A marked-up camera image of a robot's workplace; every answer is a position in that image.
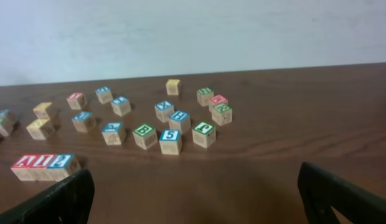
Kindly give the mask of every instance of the wooden block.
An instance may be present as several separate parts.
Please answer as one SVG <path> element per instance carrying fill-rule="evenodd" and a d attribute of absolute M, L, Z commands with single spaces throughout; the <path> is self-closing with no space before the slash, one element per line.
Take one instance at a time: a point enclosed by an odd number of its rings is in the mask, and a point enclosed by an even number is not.
<path fill-rule="evenodd" d="M 232 122 L 232 108 L 226 103 L 215 105 L 212 110 L 212 119 L 219 126 Z"/>
<path fill-rule="evenodd" d="M 92 112 L 81 111 L 72 119 L 75 129 L 79 132 L 87 133 L 96 126 L 96 119 Z"/>
<path fill-rule="evenodd" d="M 168 95 L 179 95 L 181 92 L 181 81 L 176 79 L 170 79 L 167 81 L 167 94 Z"/>
<path fill-rule="evenodd" d="M 215 105 L 221 104 L 221 103 L 226 103 L 228 104 L 228 99 L 223 97 L 222 95 L 216 95 L 214 97 L 211 97 L 210 100 L 208 101 L 208 108 L 209 111 L 212 113 L 212 108 Z"/>
<path fill-rule="evenodd" d="M 113 100 L 113 95 L 111 94 L 110 88 L 107 86 L 97 89 L 96 95 L 98 96 L 101 104 L 105 104 Z"/>
<path fill-rule="evenodd" d="M 196 127 L 194 127 L 192 133 L 193 142 L 204 148 L 209 147 L 217 139 L 215 125 L 204 121 L 200 122 Z"/>
<path fill-rule="evenodd" d="M 47 170 L 54 181 L 61 181 L 81 169 L 81 165 L 72 153 L 57 154 Z"/>
<path fill-rule="evenodd" d="M 135 143 L 142 149 L 148 149 L 158 142 L 156 129 L 148 124 L 142 124 L 133 131 Z"/>
<path fill-rule="evenodd" d="M 165 155 L 179 155 L 182 149 L 181 132 L 179 130 L 162 131 L 160 147 Z"/>
<path fill-rule="evenodd" d="M 21 181 L 35 181 L 36 177 L 30 172 L 29 167 L 36 162 L 38 154 L 23 155 L 13 166 L 11 170 Z"/>
<path fill-rule="evenodd" d="M 56 154 L 41 154 L 38 159 L 29 167 L 30 173 L 38 181 L 53 181 L 47 167 L 55 159 Z"/>
<path fill-rule="evenodd" d="M 111 107 L 113 107 L 114 114 L 117 114 L 118 116 L 124 116 L 131 112 L 131 104 L 129 103 L 129 99 L 123 96 L 114 99 L 111 102 Z"/>
<path fill-rule="evenodd" d="M 101 133 L 108 146 L 121 145 L 126 137 L 122 122 L 106 124 Z"/>
<path fill-rule="evenodd" d="M 7 137 L 13 131 L 13 125 L 7 118 L 0 118 L 0 136 Z"/>
<path fill-rule="evenodd" d="M 9 109 L 0 110 L 0 119 L 1 118 L 6 118 L 12 126 L 17 122 L 16 116 Z"/>
<path fill-rule="evenodd" d="M 27 126 L 27 130 L 35 140 L 48 139 L 55 132 L 49 119 L 36 119 Z"/>
<path fill-rule="evenodd" d="M 197 91 L 197 102 L 201 106 L 208 106 L 208 101 L 214 96 L 214 91 L 208 87 L 201 88 Z"/>
<path fill-rule="evenodd" d="M 154 109 L 156 110 L 157 118 L 163 123 L 167 122 L 169 119 L 169 115 L 174 113 L 173 103 L 167 100 L 164 100 L 163 102 L 156 104 Z"/>
<path fill-rule="evenodd" d="M 83 93 L 71 94 L 67 97 L 67 102 L 72 110 L 81 110 L 88 103 Z"/>
<path fill-rule="evenodd" d="M 183 111 L 175 111 L 169 116 L 169 129 L 178 129 L 184 134 L 191 128 L 191 117 Z"/>
<path fill-rule="evenodd" d="M 33 109 L 39 119 L 51 119 L 57 114 L 57 109 L 51 102 L 40 103 Z"/>

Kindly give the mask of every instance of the red block face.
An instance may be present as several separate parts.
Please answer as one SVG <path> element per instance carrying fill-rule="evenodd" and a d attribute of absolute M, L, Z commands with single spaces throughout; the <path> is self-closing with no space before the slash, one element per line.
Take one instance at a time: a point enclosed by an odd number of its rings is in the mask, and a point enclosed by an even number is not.
<path fill-rule="evenodd" d="M 23 155 L 15 164 L 13 164 L 12 168 L 28 168 L 31 167 L 36 160 L 38 160 L 38 154 L 26 154 Z"/>
<path fill-rule="evenodd" d="M 55 159 L 55 156 L 56 154 L 41 154 L 31 168 L 45 168 Z"/>
<path fill-rule="evenodd" d="M 211 97 L 210 101 L 212 101 L 215 104 L 220 104 L 220 103 L 228 102 L 228 100 L 225 97 L 223 97 L 222 95 L 216 95 L 214 97 Z"/>
<path fill-rule="evenodd" d="M 83 96 L 83 93 L 73 93 L 67 99 L 78 99 Z"/>

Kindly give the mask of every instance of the brown tabletop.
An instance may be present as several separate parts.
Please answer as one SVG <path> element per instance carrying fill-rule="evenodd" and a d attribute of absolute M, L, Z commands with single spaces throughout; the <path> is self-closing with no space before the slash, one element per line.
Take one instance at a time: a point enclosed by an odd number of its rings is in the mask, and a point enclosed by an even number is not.
<path fill-rule="evenodd" d="M 309 161 L 386 198 L 386 63 L 254 72 L 182 75 L 182 95 L 166 95 L 171 77 L 0 87 L 0 109 L 20 125 L 0 142 L 0 213 L 53 183 L 21 182 L 10 170 L 28 153 L 72 152 L 95 181 L 89 223 L 307 223 L 296 180 Z M 95 90 L 109 86 L 133 110 L 120 118 Z M 203 149 L 183 135 L 180 156 L 147 151 L 131 130 L 149 123 L 168 128 L 154 112 L 168 99 L 191 114 L 192 125 L 211 121 L 196 91 L 212 87 L 233 108 L 233 122 L 217 126 L 217 142 Z M 76 132 L 66 97 L 84 92 L 98 126 Z M 26 126 L 33 107 L 51 101 L 60 110 L 57 132 L 35 141 Z M 127 139 L 107 146 L 101 129 L 123 121 Z"/>

